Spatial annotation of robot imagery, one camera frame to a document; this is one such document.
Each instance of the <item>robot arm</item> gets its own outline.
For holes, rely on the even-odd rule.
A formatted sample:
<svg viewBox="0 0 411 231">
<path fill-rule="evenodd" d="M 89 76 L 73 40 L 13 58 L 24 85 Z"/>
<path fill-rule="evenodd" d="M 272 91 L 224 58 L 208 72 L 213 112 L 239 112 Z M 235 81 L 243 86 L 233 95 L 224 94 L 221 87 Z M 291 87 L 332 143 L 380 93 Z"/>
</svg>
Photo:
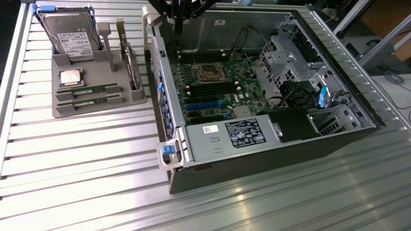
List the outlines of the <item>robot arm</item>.
<svg viewBox="0 0 411 231">
<path fill-rule="evenodd" d="M 173 20 L 173 35 L 180 36 L 183 32 L 183 21 L 197 18 L 217 0 L 171 0 L 169 4 L 164 0 L 148 0 L 159 14 Z M 233 2 L 251 6 L 255 0 L 233 0 Z"/>
</svg>

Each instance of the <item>aluminum table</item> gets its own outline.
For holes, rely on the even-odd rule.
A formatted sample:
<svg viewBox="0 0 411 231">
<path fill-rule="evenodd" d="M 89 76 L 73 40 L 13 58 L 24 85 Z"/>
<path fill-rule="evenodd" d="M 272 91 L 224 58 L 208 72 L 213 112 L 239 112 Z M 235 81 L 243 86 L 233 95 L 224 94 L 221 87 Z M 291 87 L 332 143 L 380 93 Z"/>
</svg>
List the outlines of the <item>aluminum table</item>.
<svg viewBox="0 0 411 231">
<path fill-rule="evenodd" d="M 115 18 L 123 17 L 147 73 L 140 17 L 147 1 L 36 3 L 91 3 L 97 21 L 112 22 L 112 47 L 119 44 Z M 327 29 L 304 7 L 293 8 Z M 155 155 L 151 100 L 52 117 L 51 43 L 30 12 L 30 5 L 21 4 L 0 89 L 0 230 L 411 229 L 409 126 L 349 61 L 341 60 L 352 80 L 388 124 L 383 131 L 325 158 L 169 195 Z M 344 52 L 325 36 L 320 39 Z M 148 88 L 147 75 L 143 79 Z"/>
</svg>

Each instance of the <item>hard drive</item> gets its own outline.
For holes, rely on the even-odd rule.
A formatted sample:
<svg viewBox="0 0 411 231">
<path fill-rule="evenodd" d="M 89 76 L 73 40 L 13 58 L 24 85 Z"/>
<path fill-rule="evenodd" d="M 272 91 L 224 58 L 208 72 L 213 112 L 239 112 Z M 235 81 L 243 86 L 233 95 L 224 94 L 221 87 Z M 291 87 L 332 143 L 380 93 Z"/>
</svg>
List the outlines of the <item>hard drive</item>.
<svg viewBox="0 0 411 231">
<path fill-rule="evenodd" d="M 73 62 L 92 60 L 92 52 L 103 49 L 93 9 L 41 6 L 37 11 L 33 5 L 33 15 L 48 34 L 55 53 L 67 54 Z"/>
</svg>

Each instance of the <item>power supply label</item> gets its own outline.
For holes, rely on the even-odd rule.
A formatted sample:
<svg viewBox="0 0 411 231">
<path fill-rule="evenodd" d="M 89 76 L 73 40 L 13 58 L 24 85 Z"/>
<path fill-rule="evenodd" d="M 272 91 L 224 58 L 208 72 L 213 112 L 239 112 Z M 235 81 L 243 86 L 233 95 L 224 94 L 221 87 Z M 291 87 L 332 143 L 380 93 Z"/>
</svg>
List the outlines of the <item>power supply label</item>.
<svg viewBox="0 0 411 231">
<path fill-rule="evenodd" d="M 265 142 L 256 119 L 225 123 L 229 139 L 235 148 L 247 147 Z"/>
</svg>

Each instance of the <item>cpu socket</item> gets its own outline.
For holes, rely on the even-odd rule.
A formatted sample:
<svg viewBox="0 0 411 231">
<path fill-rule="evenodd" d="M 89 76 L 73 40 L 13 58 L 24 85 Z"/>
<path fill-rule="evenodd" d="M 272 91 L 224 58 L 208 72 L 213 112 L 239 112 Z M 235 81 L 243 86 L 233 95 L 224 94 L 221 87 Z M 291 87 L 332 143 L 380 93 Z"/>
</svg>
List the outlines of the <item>cpu socket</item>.
<svg viewBox="0 0 411 231">
<path fill-rule="evenodd" d="M 195 69 L 201 83 L 227 80 L 220 64 L 199 64 Z"/>
</svg>

